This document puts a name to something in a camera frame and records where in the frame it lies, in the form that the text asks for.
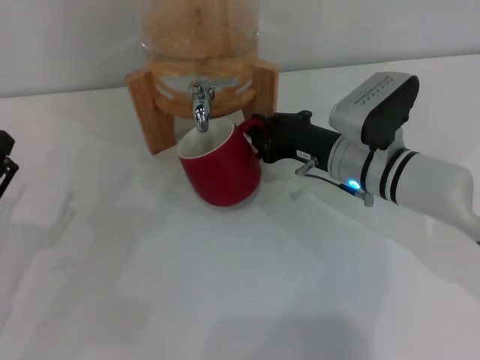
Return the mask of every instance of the black stripe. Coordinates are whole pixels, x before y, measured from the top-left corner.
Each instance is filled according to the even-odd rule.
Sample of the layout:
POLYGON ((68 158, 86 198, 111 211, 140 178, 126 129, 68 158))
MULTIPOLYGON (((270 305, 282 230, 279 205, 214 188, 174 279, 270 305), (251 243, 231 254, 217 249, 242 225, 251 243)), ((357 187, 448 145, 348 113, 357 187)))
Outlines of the black stripe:
POLYGON ((368 153, 365 162, 363 163, 363 167, 361 168, 361 175, 360 175, 360 186, 363 191, 367 190, 367 175, 368 170, 370 169, 370 164, 372 164, 372 160, 374 159, 375 151, 370 151, 368 153))
POLYGON ((397 171, 395 172, 395 176, 393 177, 393 180, 391 181, 391 187, 390 187, 390 199, 392 202, 398 205, 397 202, 397 186, 398 182, 400 180, 400 177, 402 175, 402 172, 405 169, 405 166, 408 164, 408 162, 415 156, 417 155, 418 152, 412 151, 410 152, 400 163, 400 165, 397 168, 397 171))
POLYGON ((398 158, 406 152, 406 148, 401 148, 397 152, 393 154, 393 156, 390 158, 390 160, 387 163, 387 166, 385 167, 385 170, 383 170, 382 178, 380 179, 380 196, 387 200, 386 196, 386 186, 387 186, 387 180, 389 180, 389 175, 390 172, 392 171, 392 167, 395 165, 397 162, 398 158))

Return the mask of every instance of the mug handle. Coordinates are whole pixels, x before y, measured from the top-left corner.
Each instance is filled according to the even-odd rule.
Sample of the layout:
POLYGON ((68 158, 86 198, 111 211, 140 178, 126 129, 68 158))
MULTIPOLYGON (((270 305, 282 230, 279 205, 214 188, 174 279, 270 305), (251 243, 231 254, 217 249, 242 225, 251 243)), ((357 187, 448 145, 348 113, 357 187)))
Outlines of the mug handle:
POLYGON ((239 126, 238 129, 243 133, 247 133, 250 131, 252 128, 255 128, 256 126, 262 128, 263 131, 265 131, 267 134, 269 133, 269 129, 266 127, 266 125, 260 121, 258 118, 250 118, 248 120, 243 121, 239 126))

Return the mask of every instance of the white wall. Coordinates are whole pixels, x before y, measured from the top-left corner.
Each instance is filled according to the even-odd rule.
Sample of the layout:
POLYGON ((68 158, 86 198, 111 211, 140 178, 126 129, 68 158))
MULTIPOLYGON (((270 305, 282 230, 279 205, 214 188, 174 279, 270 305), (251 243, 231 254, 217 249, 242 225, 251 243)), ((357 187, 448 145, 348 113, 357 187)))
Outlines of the white wall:
MULTIPOLYGON (((480 53, 479 0, 260 1, 284 70, 480 53)), ((0 0, 0 96, 118 86, 141 64, 130 0, 0 0)))

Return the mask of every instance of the glass jar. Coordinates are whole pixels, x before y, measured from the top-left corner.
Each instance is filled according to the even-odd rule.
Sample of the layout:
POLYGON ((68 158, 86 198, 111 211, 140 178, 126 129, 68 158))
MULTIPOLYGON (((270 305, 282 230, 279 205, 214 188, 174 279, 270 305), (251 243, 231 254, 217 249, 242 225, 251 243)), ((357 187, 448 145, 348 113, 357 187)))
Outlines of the glass jar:
POLYGON ((191 107, 193 80, 236 78, 215 103, 234 101, 251 84, 257 59, 258 0, 133 0, 157 89, 191 107))

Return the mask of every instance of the blue led light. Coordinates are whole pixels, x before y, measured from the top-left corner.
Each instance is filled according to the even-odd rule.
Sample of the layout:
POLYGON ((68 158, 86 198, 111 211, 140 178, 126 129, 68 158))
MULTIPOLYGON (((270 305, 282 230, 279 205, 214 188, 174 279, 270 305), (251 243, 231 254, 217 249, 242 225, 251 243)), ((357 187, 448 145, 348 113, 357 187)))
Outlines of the blue led light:
POLYGON ((355 180, 349 180, 348 181, 348 186, 350 186, 351 188, 357 189, 357 190, 361 189, 360 184, 355 180))

